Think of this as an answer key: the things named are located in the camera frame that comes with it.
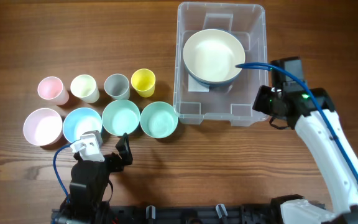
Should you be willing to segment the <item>mint green small bowl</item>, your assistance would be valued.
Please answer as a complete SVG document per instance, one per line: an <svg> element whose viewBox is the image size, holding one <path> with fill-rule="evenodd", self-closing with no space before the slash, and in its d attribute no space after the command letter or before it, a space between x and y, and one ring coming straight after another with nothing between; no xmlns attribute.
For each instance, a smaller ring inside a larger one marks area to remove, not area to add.
<svg viewBox="0 0 358 224"><path fill-rule="evenodd" d="M140 123L140 110L129 100L115 100L102 113L105 130L115 136L134 132Z"/></svg>

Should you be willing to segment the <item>light blue small bowl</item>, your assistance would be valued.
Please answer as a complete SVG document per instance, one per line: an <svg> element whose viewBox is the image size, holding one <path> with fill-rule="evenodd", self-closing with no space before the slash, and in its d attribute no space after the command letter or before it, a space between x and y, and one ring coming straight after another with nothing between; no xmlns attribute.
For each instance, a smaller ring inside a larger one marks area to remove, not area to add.
<svg viewBox="0 0 358 224"><path fill-rule="evenodd" d="M66 140L73 143L88 131L102 132L101 115L91 108L78 108L69 113L63 122L63 135Z"/></svg>

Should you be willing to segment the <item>dark blue large bowl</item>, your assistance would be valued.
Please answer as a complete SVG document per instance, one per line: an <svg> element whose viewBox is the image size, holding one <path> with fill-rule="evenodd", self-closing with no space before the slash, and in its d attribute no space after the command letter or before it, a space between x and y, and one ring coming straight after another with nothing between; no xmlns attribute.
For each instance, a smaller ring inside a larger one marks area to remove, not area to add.
<svg viewBox="0 0 358 224"><path fill-rule="evenodd" d="M208 86L227 85L232 83L241 73L241 68L219 68L217 71L210 69L201 69L199 73L195 73L188 67L186 71L194 78L198 83Z"/></svg>

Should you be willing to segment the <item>grey cup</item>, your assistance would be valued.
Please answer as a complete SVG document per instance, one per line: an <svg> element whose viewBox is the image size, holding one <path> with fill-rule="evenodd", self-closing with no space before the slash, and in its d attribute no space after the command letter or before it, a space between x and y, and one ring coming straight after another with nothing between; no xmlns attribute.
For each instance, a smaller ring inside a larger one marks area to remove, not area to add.
<svg viewBox="0 0 358 224"><path fill-rule="evenodd" d="M114 100L128 100L130 97L129 80L120 73L107 77L104 82L104 90Z"/></svg>

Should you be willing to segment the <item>cream cup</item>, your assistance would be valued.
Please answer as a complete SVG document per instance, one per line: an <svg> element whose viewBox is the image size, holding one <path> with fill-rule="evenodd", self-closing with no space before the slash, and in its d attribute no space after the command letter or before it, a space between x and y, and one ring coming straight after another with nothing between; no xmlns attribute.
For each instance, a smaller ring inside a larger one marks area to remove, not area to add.
<svg viewBox="0 0 358 224"><path fill-rule="evenodd" d="M87 74L78 75L70 85L71 93L86 103L95 103L99 100L99 90L96 80Z"/></svg>

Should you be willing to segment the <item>cream large bowl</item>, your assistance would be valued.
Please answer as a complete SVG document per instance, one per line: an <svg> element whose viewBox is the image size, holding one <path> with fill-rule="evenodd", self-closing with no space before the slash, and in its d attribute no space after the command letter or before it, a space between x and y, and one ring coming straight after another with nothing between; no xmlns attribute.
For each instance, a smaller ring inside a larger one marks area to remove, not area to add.
<svg viewBox="0 0 358 224"><path fill-rule="evenodd" d="M217 71L219 68L236 67L246 60L241 42L220 29L205 29L193 34L185 42L182 56L185 67L195 73L207 68Z"/></svg>

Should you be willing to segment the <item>pink small bowl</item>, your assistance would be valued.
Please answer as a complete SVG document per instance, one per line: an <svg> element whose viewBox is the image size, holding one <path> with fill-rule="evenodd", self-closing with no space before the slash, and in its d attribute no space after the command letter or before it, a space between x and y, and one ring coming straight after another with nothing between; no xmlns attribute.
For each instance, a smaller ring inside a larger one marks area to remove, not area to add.
<svg viewBox="0 0 358 224"><path fill-rule="evenodd" d="M53 109L40 108L33 111L23 125L25 139L35 146L56 143L63 135L62 117Z"/></svg>

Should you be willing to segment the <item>clear plastic storage bin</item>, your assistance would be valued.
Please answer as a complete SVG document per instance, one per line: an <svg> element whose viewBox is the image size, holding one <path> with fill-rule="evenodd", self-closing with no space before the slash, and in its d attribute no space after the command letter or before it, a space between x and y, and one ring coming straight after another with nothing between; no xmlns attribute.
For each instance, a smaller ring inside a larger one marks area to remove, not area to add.
<svg viewBox="0 0 358 224"><path fill-rule="evenodd" d="M204 29L221 29L234 35L244 47L246 62L267 62L265 10L258 4L183 2L177 10L177 45L173 108L183 124L204 120L230 121L250 126L267 115L252 109L262 85L269 84L265 70L242 70L227 85L209 86L209 92L189 92L183 61L185 42Z"/></svg>

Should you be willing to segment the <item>pink cup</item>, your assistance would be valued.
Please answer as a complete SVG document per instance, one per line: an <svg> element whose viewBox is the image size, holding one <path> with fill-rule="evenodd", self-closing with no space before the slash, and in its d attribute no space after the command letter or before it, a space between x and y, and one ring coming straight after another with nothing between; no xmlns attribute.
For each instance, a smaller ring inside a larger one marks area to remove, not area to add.
<svg viewBox="0 0 358 224"><path fill-rule="evenodd" d="M39 96L55 105L64 105L69 100L69 94L61 79L57 77L44 78L37 87Z"/></svg>

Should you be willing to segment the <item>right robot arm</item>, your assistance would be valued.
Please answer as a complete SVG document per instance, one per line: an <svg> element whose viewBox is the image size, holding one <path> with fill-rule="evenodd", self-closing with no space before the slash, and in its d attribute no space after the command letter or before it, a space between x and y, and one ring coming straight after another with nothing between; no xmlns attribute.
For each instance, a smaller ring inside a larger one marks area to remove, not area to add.
<svg viewBox="0 0 358 224"><path fill-rule="evenodd" d="M358 223L358 158L347 141L334 104L322 88L261 86L253 109L283 119L312 154L329 190L330 212L297 195L275 198L278 223Z"/></svg>

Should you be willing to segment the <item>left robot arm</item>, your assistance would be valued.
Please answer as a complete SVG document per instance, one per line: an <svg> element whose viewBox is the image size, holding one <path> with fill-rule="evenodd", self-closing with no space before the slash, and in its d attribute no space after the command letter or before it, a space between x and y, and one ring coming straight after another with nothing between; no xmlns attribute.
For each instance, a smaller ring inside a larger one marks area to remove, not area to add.
<svg viewBox="0 0 358 224"><path fill-rule="evenodd" d="M101 133L85 132L78 140L63 146L71 148L77 163L71 169L71 182L66 189L57 171L56 160L59 149L53 157L53 169L65 193L60 208L52 212L52 223L119 223L117 215L110 209L110 200L103 200L107 186L113 187L109 176L122 172L133 162L129 138L124 133L116 144L118 153L103 155Z"/></svg>

